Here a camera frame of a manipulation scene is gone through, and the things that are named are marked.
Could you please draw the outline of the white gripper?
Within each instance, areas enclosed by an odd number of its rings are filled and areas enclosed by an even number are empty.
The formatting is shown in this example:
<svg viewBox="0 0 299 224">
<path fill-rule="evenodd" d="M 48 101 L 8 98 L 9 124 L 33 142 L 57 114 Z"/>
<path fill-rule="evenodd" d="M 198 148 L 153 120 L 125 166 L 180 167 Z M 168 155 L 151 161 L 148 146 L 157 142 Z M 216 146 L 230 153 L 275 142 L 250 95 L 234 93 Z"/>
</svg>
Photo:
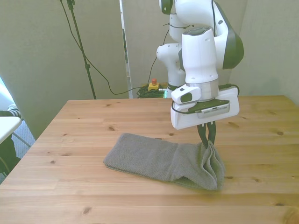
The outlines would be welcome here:
<svg viewBox="0 0 299 224">
<path fill-rule="evenodd" d="M 199 102 L 201 108 L 195 107 L 197 102 L 186 104 L 173 104 L 171 108 L 172 126 L 179 130 L 197 126 L 199 137 L 205 148 L 208 148 L 208 140 L 215 143 L 216 123 L 220 119 L 226 119 L 238 115 L 240 111 L 238 89 L 231 87 L 219 91 L 219 95 L 210 101 Z"/>
</svg>

